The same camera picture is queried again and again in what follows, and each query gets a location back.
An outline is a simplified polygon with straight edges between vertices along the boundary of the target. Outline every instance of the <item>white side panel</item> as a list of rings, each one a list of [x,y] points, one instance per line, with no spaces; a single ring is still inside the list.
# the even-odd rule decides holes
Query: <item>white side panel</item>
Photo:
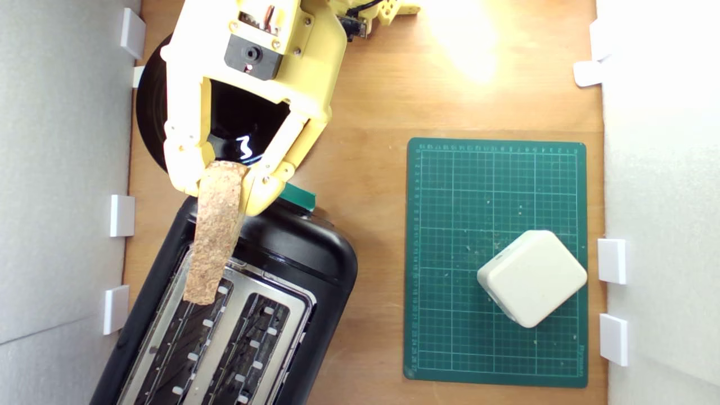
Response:
[[[0,404],[90,402],[117,335],[91,316],[0,345]]]
[[[603,62],[606,233],[629,258],[628,284],[608,285],[608,313],[629,323],[611,405],[720,403],[719,13],[598,0],[619,38]]]
[[[86,404],[117,339],[102,304],[125,250],[109,212],[127,193],[126,6],[0,6],[0,404]]]

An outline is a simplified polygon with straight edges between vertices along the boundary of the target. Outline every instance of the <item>wooden surface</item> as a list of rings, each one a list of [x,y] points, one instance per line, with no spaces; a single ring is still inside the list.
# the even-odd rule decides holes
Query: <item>wooden surface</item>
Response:
[[[347,235],[359,275],[309,404],[606,404],[598,349],[596,244],[603,235],[599,89],[578,89],[572,64],[590,56],[592,0],[427,0],[417,17],[348,44],[333,121],[293,182]],[[145,56],[172,31],[181,0],[143,0]],[[135,236],[125,283],[134,300],[184,196],[133,130]],[[581,141],[588,147],[589,384],[586,389],[405,380],[402,303],[405,160],[413,136]]]

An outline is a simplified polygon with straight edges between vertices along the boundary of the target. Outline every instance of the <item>white clip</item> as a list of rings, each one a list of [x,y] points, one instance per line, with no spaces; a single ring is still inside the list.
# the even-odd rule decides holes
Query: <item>white clip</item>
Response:
[[[598,239],[598,276],[602,281],[627,284],[623,239]]]
[[[600,356],[622,367],[628,365],[628,321],[600,314]]]
[[[590,57],[591,61],[575,62],[572,72],[575,83],[580,87],[593,86],[603,82],[602,62],[612,54],[614,36],[612,27],[604,19],[596,19],[590,24]]]
[[[592,86],[603,82],[603,65],[598,61],[580,61],[572,65],[575,84],[580,87]]]

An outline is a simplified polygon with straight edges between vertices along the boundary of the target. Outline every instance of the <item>black plate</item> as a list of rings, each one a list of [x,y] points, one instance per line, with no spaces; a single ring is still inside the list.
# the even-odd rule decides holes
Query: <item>black plate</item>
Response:
[[[163,142],[167,121],[166,65],[160,49],[153,52],[140,77],[135,115],[140,136],[155,161],[167,171]],[[260,96],[211,80],[212,112],[208,141],[217,160],[237,161],[247,166],[258,161],[289,114],[286,103],[274,104]]]

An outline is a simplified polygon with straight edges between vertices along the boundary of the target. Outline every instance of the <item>cutting mat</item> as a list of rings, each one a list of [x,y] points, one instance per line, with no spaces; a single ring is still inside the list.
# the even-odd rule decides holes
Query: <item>cutting mat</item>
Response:
[[[587,269],[585,146],[414,138],[408,144],[407,378],[588,384],[588,288],[536,328],[512,322],[477,270],[529,229],[549,229]]]

